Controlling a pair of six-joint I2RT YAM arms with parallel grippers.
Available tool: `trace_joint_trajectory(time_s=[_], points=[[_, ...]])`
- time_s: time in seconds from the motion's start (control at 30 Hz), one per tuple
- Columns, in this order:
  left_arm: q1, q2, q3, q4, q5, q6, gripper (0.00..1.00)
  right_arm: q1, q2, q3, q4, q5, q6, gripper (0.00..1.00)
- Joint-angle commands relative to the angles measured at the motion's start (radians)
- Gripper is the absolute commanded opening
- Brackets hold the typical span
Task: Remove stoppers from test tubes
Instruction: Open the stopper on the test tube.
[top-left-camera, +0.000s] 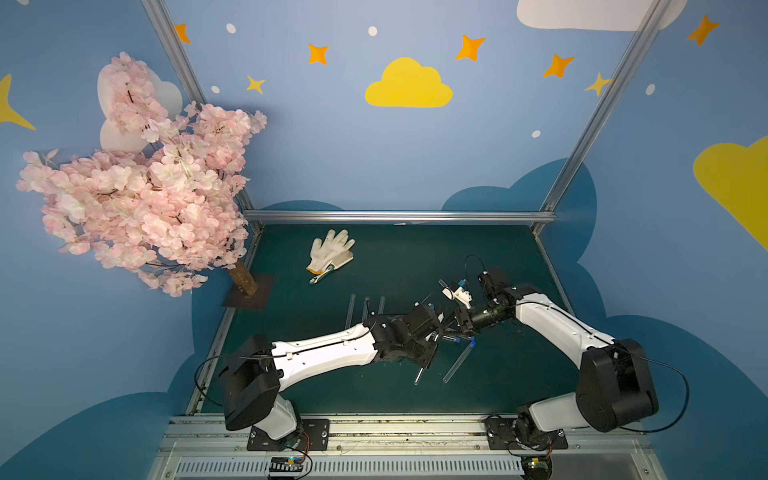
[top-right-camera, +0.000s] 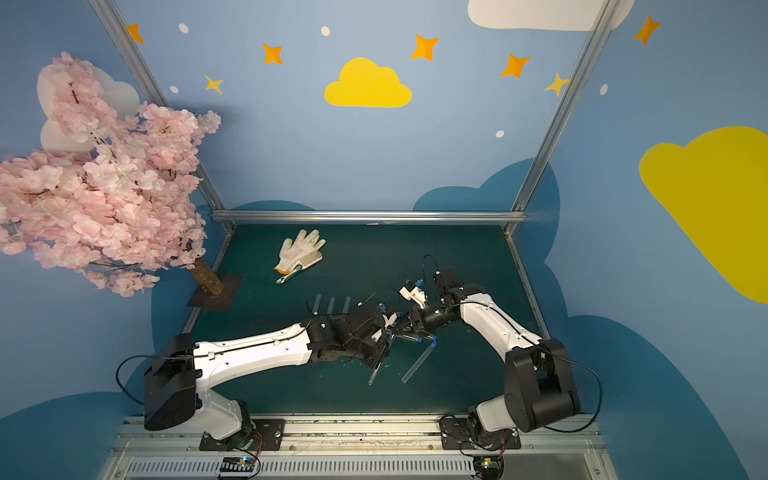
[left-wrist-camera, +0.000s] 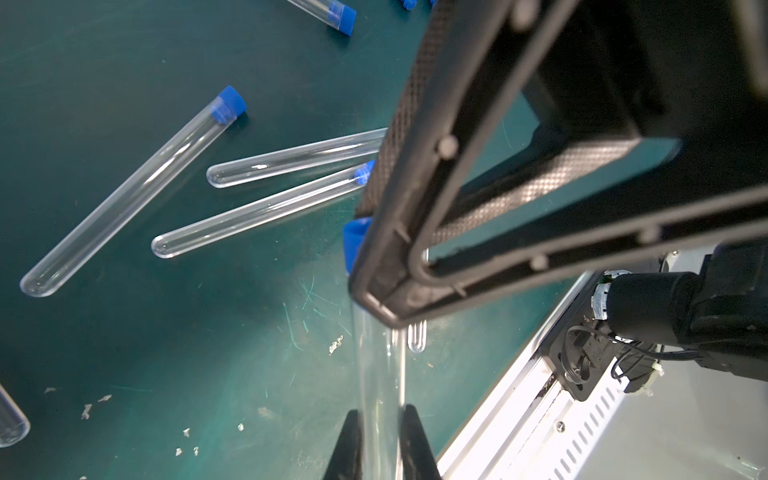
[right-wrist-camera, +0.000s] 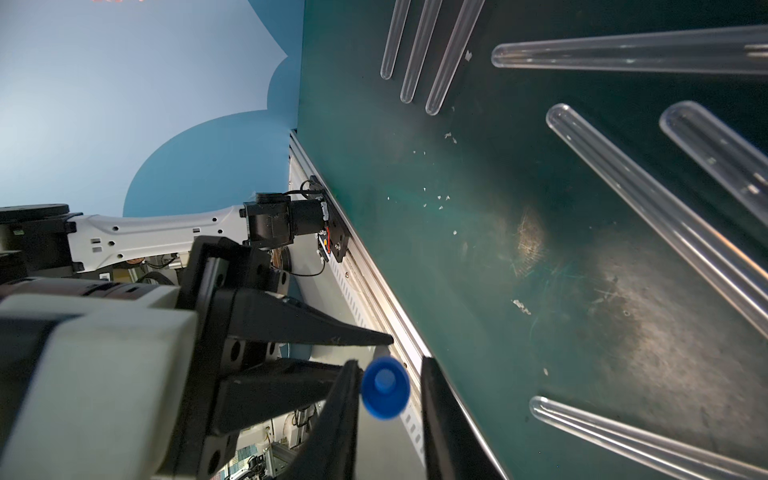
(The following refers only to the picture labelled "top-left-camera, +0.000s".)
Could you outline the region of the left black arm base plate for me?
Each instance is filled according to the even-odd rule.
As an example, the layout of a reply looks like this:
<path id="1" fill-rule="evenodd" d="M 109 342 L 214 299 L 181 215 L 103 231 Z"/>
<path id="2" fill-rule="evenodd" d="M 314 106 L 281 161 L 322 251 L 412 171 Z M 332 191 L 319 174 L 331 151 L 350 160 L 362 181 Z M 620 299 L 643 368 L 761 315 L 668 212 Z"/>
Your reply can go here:
<path id="1" fill-rule="evenodd" d="M 330 420 L 309 418 L 300 420 L 297 431 L 281 440 L 271 439 L 256 426 L 251 428 L 246 449 L 257 452 L 277 452 L 298 449 L 304 451 L 326 451 L 328 448 Z"/>

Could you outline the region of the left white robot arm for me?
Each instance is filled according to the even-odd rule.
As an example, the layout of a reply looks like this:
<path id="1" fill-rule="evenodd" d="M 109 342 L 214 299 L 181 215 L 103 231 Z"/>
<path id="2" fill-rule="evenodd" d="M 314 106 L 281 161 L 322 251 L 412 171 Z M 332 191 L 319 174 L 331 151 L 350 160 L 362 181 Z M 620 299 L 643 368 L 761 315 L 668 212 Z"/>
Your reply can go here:
<path id="1" fill-rule="evenodd" d="M 225 428 L 257 426 L 272 440 L 298 430 L 291 402 L 281 393 L 330 371 L 377 362 L 408 360 L 431 365 L 442 337 L 443 314 L 419 304 L 404 315 L 373 315 L 345 330 L 300 341 L 271 341 L 257 334 L 226 357 L 218 380 Z"/>

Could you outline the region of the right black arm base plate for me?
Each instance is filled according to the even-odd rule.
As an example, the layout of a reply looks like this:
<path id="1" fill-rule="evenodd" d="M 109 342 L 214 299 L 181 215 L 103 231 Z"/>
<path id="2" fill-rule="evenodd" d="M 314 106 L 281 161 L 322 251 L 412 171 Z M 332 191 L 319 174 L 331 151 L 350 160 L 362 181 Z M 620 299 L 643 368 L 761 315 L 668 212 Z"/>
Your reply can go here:
<path id="1" fill-rule="evenodd" d="M 568 442 L 562 430 L 544 432 L 527 417 L 504 417 L 492 414 L 483 420 L 491 450 L 530 450 L 548 452 L 566 450 Z"/>

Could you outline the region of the test tube vertical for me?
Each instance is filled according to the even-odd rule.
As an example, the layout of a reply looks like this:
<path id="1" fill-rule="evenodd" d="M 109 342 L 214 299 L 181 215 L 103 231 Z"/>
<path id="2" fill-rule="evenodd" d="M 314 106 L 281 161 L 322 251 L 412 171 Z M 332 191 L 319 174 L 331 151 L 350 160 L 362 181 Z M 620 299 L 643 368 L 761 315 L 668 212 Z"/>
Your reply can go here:
<path id="1" fill-rule="evenodd" d="M 427 346 L 425 347 L 422 354 L 418 357 L 418 359 L 415 361 L 415 363 L 419 366 L 419 371 L 416 375 L 416 378 L 413 382 L 414 385 L 418 385 L 424 372 L 430 367 L 430 365 L 433 362 L 434 356 L 436 354 L 438 345 L 434 341 L 430 341 L 427 343 Z"/>

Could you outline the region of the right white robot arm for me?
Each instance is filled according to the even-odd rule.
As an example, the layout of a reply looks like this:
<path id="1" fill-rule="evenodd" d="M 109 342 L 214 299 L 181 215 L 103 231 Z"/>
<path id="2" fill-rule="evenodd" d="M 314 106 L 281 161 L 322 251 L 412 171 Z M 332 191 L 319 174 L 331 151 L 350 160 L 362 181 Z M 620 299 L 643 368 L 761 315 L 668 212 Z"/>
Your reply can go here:
<path id="1" fill-rule="evenodd" d="M 655 415 L 658 398 L 643 347 L 634 340 L 617 340 L 557 306 L 539 289 L 509 283 L 499 269 L 484 271 L 478 281 L 487 301 L 472 304 L 464 282 L 443 287 L 443 295 L 458 304 L 456 326 L 466 336 L 515 321 L 557 347 L 579 371 L 574 392 L 539 400 L 522 408 L 526 433 L 550 433 L 591 427 L 610 432 Z"/>

